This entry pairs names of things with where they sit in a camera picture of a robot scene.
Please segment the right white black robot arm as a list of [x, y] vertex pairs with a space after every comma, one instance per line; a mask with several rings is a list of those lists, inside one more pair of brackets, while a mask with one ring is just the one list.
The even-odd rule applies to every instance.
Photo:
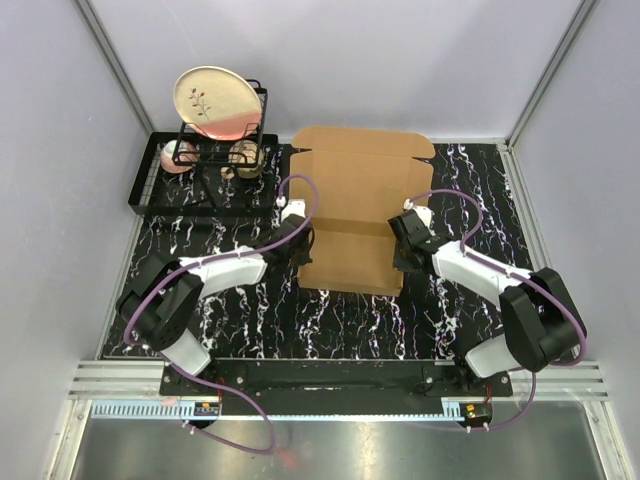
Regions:
[[388, 221], [400, 265], [461, 285], [501, 315], [503, 332], [469, 349], [454, 371], [460, 393], [476, 396], [490, 376], [514, 369], [537, 373], [586, 346], [585, 325], [558, 272], [501, 263], [434, 233], [430, 220], [428, 208], [413, 207]]

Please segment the brown cardboard box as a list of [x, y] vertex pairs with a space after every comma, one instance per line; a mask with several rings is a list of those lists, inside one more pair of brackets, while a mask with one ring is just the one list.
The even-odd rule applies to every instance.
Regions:
[[306, 289], [397, 296], [389, 219], [430, 189], [433, 143], [418, 133], [310, 126], [292, 139], [290, 196], [314, 206], [311, 261], [298, 270]]

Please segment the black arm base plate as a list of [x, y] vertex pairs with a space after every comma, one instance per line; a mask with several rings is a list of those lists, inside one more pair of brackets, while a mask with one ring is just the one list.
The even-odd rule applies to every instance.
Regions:
[[507, 398], [507, 373], [477, 379], [451, 361], [218, 358], [199, 374], [248, 394], [345, 389], [401, 390], [437, 397]]

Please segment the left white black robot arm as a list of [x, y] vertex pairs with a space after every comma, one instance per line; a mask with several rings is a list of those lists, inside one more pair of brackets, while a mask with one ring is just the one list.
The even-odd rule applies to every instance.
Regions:
[[137, 339], [182, 370], [181, 384], [196, 396], [215, 386], [208, 350], [188, 329], [200, 300], [255, 285], [290, 264], [311, 262], [313, 227], [299, 215], [283, 220], [266, 237], [210, 257], [150, 256], [116, 302], [127, 323], [124, 339]]

